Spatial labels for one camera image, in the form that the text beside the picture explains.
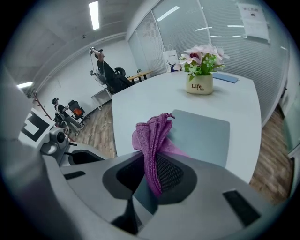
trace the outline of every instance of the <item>gray mat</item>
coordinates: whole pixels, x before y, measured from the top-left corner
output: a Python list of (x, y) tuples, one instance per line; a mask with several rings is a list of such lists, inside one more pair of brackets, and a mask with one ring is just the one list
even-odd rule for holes
[(190, 157), (225, 167), (230, 123), (190, 112), (174, 110), (167, 137)]

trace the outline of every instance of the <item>ceiling light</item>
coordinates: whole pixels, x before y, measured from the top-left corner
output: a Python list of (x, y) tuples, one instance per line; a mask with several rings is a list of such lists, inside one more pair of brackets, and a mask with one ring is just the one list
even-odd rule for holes
[(90, 18), (92, 20), (93, 29), (96, 30), (99, 28), (99, 15), (98, 15), (98, 1), (91, 2), (90, 7)]
[(18, 88), (26, 88), (26, 87), (29, 87), (33, 84), (33, 82), (26, 82), (26, 83), (22, 83), (22, 84), (19, 84), (17, 85)]
[(227, 25), (228, 28), (243, 28), (243, 25)]
[(200, 31), (200, 30), (203, 30), (203, 29), (207, 29), (207, 28), (199, 28), (199, 29), (195, 29), (195, 31)]
[(169, 11), (167, 11), (165, 14), (163, 14), (161, 17), (159, 17), (157, 19), (157, 21), (159, 22), (159, 21), (163, 20), (165, 17), (167, 17), (169, 14), (171, 14), (172, 12), (176, 11), (179, 8), (180, 7), (178, 7), (178, 6), (173, 7), (172, 9), (170, 9)]

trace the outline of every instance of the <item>flower pot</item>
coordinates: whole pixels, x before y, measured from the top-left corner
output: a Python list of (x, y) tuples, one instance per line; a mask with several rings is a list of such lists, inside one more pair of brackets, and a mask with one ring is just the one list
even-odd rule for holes
[(194, 94), (208, 95), (213, 91), (212, 74), (201, 75), (189, 80), (190, 75), (187, 75), (186, 92)]

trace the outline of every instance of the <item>ceiling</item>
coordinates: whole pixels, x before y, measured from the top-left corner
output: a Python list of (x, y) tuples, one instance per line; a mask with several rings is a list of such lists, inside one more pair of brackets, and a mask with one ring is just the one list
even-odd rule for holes
[(64, 59), (99, 39), (124, 33), (142, 0), (98, 0), (100, 28), (93, 30), (89, 3), (94, 0), (40, 1), (19, 25), (4, 55), (17, 84), (35, 88)]

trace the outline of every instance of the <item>white wall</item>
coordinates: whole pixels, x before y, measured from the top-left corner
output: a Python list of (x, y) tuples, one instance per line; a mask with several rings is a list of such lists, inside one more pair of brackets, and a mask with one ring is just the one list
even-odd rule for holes
[[(104, 60), (112, 69), (121, 67), (125, 69), (126, 76), (136, 74), (137, 67), (127, 41), (111, 42), (95, 48), (103, 49)], [(55, 116), (55, 109), (51, 103), (53, 98), (59, 98), (59, 103), (62, 105), (67, 105), (72, 99), (78, 101), (85, 114), (97, 108), (91, 96), (101, 91), (102, 87), (94, 77), (90, 76), (90, 70), (93, 68), (91, 59), (96, 70), (97, 59), (94, 55), (90, 57), (88, 53), (81, 54), (52, 76), (37, 93), (39, 101), (45, 106), (50, 117)], [(36, 105), (34, 107), (42, 111), (40, 107)]]
[(286, 91), (283, 98), (279, 101), (284, 115), (289, 112), (298, 91), (300, 83), (300, 53), (294, 40), (289, 38), (290, 44), (290, 59), (287, 72)]
[(148, 12), (161, 0), (144, 0), (139, 8), (135, 11), (127, 26), (126, 41), (128, 41), (135, 31), (136, 27), (141, 23)]

